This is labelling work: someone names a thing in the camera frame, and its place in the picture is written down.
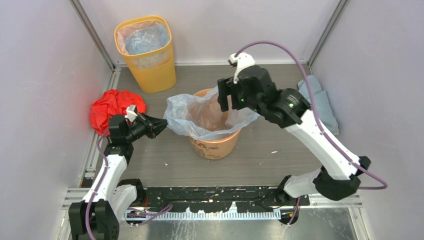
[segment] yellow trash can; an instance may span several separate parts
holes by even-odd
[[[137,28],[142,29],[159,23],[163,24],[168,31],[168,44],[154,51],[129,55],[125,49],[124,40]],[[177,80],[172,36],[167,22],[162,17],[144,16],[119,24],[115,29],[115,43],[116,48],[143,92],[153,94],[172,88],[175,85]]]

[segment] cable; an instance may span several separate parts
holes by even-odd
[[[290,221],[288,221],[287,226],[290,228],[290,224],[292,224],[293,219],[295,219],[296,214],[299,212],[301,208],[301,197],[297,198],[296,205],[294,206],[293,215],[290,218]]]
[[[172,204],[169,204],[166,207],[164,207],[162,210],[160,210],[158,213],[149,213],[149,212],[146,212],[146,211],[144,211],[144,212],[143,211],[140,211],[137,208],[129,207],[128,208],[129,210],[135,211],[138,214],[128,213],[127,216],[130,216],[130,217],[151,216],[151,218],[149,218],[149,219],[143,221],[142,223],[138,224],[140,226],[140,225],[145,225],[145,224],[150,223],[150,221],[152,221],[153,219],[155,219],[158,216],[161,216],[161,215],[166,214],[172,208],[173,208],[173,205]]]
[[[87,209],[85,210],[85,228],[87,229],[87,234],[88,234],[88,236],[90,237],[90,239],[91,239],[91,240],[96,240],[96,238],[94,237],[93,232],[92,232],[92,229],[91,229],[91,227],[90,227],[90,219],[89,219],[89,218],[90,218],[90,208],[91,208],[91,206],[92,206],[93,199],[94,199],[94,197],[96,196],[97,191],[99,190],[100,185],[102,184],[103,179],[104,179],[104,178],[105,178],[105,176],[106,176],[106,173],[108,172],[108,167],[109,167],[108,159],[106,158],[105,153],[103,153],[103,151],[100,149],[100,142],[102,141],[102,139],[105,137],[105,135],[106,135],[108,132],[109,132],[109,130],[106,130],[106,131],[105,131],[105,132],[104,132],[104,133],[103,133],[103,134],[99,137],[99,139],[97,140],[97,150],[99,151],[99,153],[100,153],[101,157],[103,158],[104,171],[103,171],[103,173],[101,174],[101,176],[100,176],[100,178],[99,178],[99,180],[98,180],[97,185],[94,187],[94,191],[93,191],[93,193],[91,194],[90,199],[88,200]]]
[[[353,160],[330,138],[330,136],[324,131],[323,126],[321,125],[321,121],[320,121],[320,117],[318,116],[318,112],[316,111],[316,104],[315,104],[315,99],[314,99],[314,95],[312,94],[312,88],[311,88],[311,83],[308,80],[308,76],[305,72],[304,67],[302,66],[302,64],[299,62],[299,60],[295,57],[295,55],[288,50],[285,46],[273,42],[273,41],[268,41],[268,40],[261,40],[261,41],[254,41],[252,43],[247,44],[246,46],[240,48],[240,50],[238,50],[235,53],[235,57],[237,57],[241,52],[243,52],[244,50],[246,50],[247,48],[254,46],[254,45],[258,45],[258,44],[269,44],[269,45],[273,45],[276,46],[280,49],[282,49],[283,51],[285,51],[288,55],[290,55],[290,57],[294,60],[294,62],[296,63],[296,65],[300,68],[300,71],[302,72],[303,78],[305,80],[306,83],[306,87],[307,87],[307,92],[309,94],[309,98],[310,98],[310,104],[312,105],[312,112],[313,112],[313,117],[315,118],[315,122],[316,125],[318,126],[319,130],[321,131],[321,134],[325,137],[325,139],[327,139],[327,141],[347,160],[349,161],[349,163],[351,165],[353,165],[355,168],[357,168],[358,170],[362,171],[363,173],[367,174],[368,176],[370,176],[371,178],[377,180],[378,182],[380,182],[382,184],[382,186],[360,186],[358,189],[362,189],[362,190],[380,190],[380,189],[386,189],[388,187],[388,184],[386,181],[384,181],[383,179],[381,179],[380,177],[374,175],[373,173],[369,172],[367,169],[363,168],[361,165],[358,165],[356,163],[353,162]]]

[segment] blue plastic bag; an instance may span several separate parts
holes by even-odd
[[[125,39],[125,48],[130,55],[144,54],[165,47],[169,41],[167,28],[159,23],[134,31]]]

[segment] blue cloth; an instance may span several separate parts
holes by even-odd
[[[169,41],[167,28],[159,23],[133,32],[125,39],[125,48],[130,55],[144,54],[165,47]]]
[[[311,91],[313,98],[315,99],[315,105],[316,110],[318,111],[319,119],[333,135],[339,135],[339,124],[337,123],[336,118],[333,115],[333,111],[330,107],[327,91],[321,88],[318,79],[314,75],[307,76],[307,79],[310,82]],[[311,102],[305,80],[302,79],[297,84],[297,86],[299,87],[300,94],[302,94],[309,102]]]

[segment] orange bucket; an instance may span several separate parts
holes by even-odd
[[[196,92],[194,95],[203,97],[211,90],[212,88],[201,90]],[[236,146],[240,131],[241,129],[221,140],[195,140],[194,138],[190,137],[190,142],[196,153],[198,153],[200,156],[213,160],[222,159],[230,154]]]

